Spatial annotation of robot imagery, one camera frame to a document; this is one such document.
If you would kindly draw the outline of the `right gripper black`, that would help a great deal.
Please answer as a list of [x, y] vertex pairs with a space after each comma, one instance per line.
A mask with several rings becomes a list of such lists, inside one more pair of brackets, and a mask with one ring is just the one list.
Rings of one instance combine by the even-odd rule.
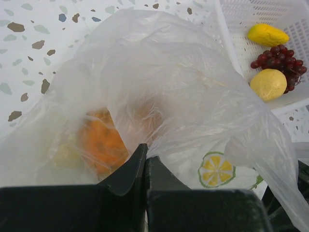
[[309, 163], [298, 161], [298, 180], [270, 186], [262, 198], [270, 224], [275, 232], [309, 230]]

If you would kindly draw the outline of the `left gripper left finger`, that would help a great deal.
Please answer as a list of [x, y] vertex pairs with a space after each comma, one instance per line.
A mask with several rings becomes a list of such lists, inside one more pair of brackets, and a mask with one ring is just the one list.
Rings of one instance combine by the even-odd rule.
[[95, 185], [0, 190], [3, 232], [142, 232], [147, 145]]

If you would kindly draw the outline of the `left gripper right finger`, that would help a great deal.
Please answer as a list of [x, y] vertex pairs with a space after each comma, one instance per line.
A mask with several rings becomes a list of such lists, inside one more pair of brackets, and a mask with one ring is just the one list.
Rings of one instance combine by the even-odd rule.
[[250, 190], [190, 189], [158, 157], [145, 163], [151, 232], [270, 232], [265, 208]]

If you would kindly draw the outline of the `orange fake pineapple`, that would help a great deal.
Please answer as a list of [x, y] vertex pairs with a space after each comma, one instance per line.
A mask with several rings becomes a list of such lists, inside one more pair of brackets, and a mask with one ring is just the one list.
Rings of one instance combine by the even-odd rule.
[[122, 166], [128, 156], [110, 112], [104, 108], [87, 113], [76, 132], [61, 135], [52, 164], [68, 169], [84, 165], [100, 181]]

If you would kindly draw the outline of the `clear printed plastic bag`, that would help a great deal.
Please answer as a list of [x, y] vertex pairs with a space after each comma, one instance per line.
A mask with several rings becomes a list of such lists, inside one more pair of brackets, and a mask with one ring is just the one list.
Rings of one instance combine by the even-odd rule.
[[52, 164], [61, 135], [106, 108], [131, 156], [140, 143], [131, 133], [130, 108], [149, 97], [162, 100], [166, 130], [147, 156], [159, 156], [190, 188], [204, 187], [202, 157], [216, 144], [225, 146], [228, 162], [258, 172], [269, 187], [296, 181], [289, 133], [210, 35], [165, 12], [119, 10], [92, 31], [4, 137], [1, 186], [98, 183], [84, 165]]

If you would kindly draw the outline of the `brown fake kiwi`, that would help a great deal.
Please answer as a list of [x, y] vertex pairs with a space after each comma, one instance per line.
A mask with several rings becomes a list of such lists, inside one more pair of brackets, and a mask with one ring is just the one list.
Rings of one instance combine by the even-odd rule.
[[165, 130], [165, 108], [159, 97], [137, 100], [130, 108], [131, 133], [139, 143], [151, 145]]

